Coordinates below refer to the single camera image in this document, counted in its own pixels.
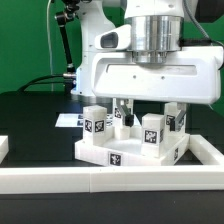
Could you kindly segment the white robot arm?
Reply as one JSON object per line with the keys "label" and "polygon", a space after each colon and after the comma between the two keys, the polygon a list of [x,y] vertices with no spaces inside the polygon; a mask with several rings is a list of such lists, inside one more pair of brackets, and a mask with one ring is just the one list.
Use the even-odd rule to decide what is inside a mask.
{"label": "white robot arm", "polygon": [[122,124],[133,125],[126,101],[212,104],[220,98],[224,47],[208,36],[182,37],[199,0],[81,0],[83,60],[78,89],[114,98]]}

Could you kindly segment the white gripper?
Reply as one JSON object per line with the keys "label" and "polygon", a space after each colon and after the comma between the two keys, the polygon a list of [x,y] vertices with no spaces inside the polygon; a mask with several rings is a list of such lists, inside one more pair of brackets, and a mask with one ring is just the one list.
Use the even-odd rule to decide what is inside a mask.
{"label": "white gripper", "polygon": [[162,64],[140,64],[128,50],[131,27],[123,25],[95,37],[99,52],[92,61],[91,87],[97,96],[123,98],[117,107],[124,126],[132,127],[134,115],[129,99],[180,102],[170,130],[184,125],[186,103],[212,104],[220,98],[220,68],[224,49],[220,46],[184,47],[170,52]]}

